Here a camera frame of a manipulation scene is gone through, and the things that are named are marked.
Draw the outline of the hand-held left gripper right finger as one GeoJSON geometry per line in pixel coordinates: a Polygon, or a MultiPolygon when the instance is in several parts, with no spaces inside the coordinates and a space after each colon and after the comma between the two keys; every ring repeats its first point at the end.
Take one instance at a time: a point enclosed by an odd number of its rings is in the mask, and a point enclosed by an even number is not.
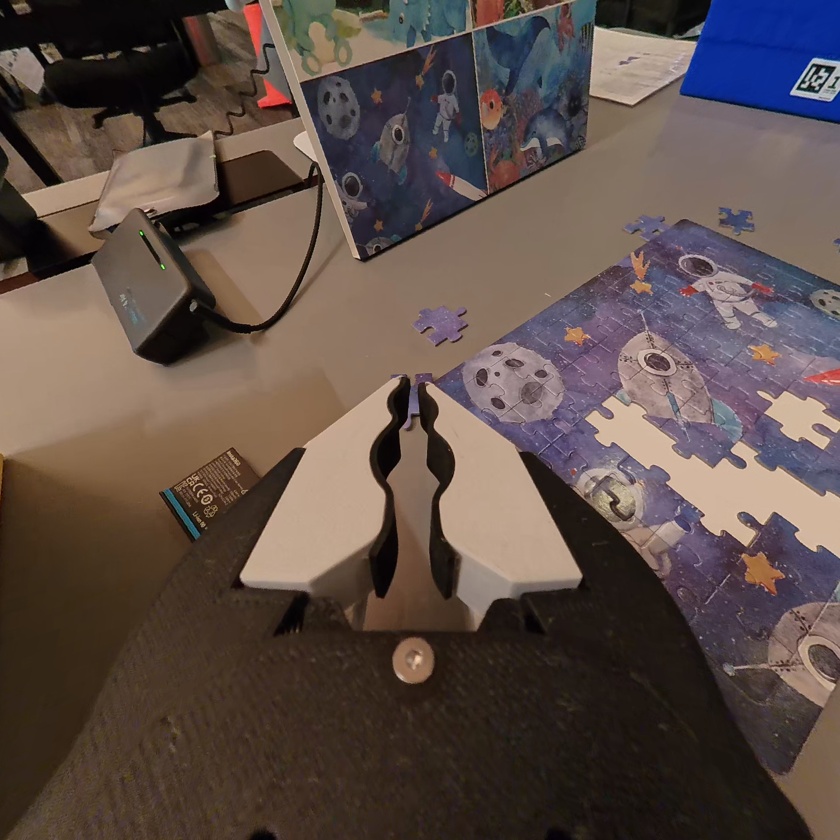
{"type": "Polygon", "coordinates": [[[577,588],[582,572],[522,453],[436,385],[417,397],[438,482],[429,560],[441,595],[480,625],[494,602],[577,588]]]}

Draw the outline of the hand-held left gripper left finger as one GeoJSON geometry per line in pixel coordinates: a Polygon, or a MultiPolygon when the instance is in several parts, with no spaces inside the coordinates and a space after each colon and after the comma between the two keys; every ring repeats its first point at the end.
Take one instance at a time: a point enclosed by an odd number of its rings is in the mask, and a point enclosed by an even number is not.
{"type": "Polygon", "coordinates": [[[396,571],[387,479],[401,457],[411,383],[391,378],[294,450],[290,478],[240,573],[251,589],[302,592],[344,610],[382,599],[396,571]]]}

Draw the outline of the space jigsaw puzzle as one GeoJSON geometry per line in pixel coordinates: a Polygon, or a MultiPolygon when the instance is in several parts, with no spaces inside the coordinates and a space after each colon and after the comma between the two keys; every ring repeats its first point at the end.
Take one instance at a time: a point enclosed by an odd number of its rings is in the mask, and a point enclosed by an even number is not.
{"type": "Polygon", "coordinates": [[[437,385],[652,568],[775,774],[838,684],[838,286],[688,220],[437,385]]]}

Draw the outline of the black battery charger case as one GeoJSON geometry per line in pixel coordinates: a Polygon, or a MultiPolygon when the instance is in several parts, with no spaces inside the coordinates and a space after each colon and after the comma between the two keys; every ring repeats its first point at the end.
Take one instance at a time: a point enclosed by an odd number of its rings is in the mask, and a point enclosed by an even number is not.
{"type": "Polygon", "coordinates": [[[215,308],[214,294],[174,239],[142,210],[129,211],[91,263],[139,357],[172,364],[207,340],[199,301],[215,308]]]}

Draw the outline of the puzzle box lid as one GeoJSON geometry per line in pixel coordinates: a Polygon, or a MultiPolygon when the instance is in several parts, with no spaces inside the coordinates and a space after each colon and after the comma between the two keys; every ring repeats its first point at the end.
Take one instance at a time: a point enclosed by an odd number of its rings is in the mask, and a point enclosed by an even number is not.
{"type": "Polygon", "coordinates": [[[357,259],[585,147],[595,1],[260,7],[357,259]]]}

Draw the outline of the red cone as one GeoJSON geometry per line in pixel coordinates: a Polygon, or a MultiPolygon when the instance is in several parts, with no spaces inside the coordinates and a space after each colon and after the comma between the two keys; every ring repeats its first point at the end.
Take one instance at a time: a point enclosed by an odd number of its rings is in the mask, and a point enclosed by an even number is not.
{"type": "Polygon", "coordinates": [[[265,95],[258,100],[261,109],[270,109],[282,106],[291,106],[294,100],[291,90],[281,65],[270,65],[266,72],[259,75],[265,88],[265,95]]]}

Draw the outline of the white paper sheet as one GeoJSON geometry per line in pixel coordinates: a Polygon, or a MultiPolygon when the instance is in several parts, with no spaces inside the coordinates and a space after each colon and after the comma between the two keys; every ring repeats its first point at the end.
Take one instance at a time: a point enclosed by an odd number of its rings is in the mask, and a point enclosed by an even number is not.
{"type": "Polygon", "coordinates": [[[681,79],[696,47],[690,40],[595,27],[590,95],[634,107],[681,79]]]}

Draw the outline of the black office chair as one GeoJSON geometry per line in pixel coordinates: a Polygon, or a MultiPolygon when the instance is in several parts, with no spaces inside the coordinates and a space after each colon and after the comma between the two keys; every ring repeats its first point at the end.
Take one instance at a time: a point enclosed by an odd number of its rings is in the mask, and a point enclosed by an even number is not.
{"type": "Polygon", "coordinates": [[[49,95],[70,109],[98,109],[106,119],[140,118],[142,145],[192,138],[167,130],[158,111],[194,103],[186,85],[198,65],[173,12],[152,2],[38,2],[35,11],[51,27],[49,42],[59,58],[45,69],[49,95]]]}

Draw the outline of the blue plastic bin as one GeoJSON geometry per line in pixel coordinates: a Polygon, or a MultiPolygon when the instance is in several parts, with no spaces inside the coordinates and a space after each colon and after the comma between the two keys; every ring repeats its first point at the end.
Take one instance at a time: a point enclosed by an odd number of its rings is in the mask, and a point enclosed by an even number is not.
{"type": "Polygon", "coordinates": [[[712,2],[680,93],[838,123],[839,2],[712,2]]]}

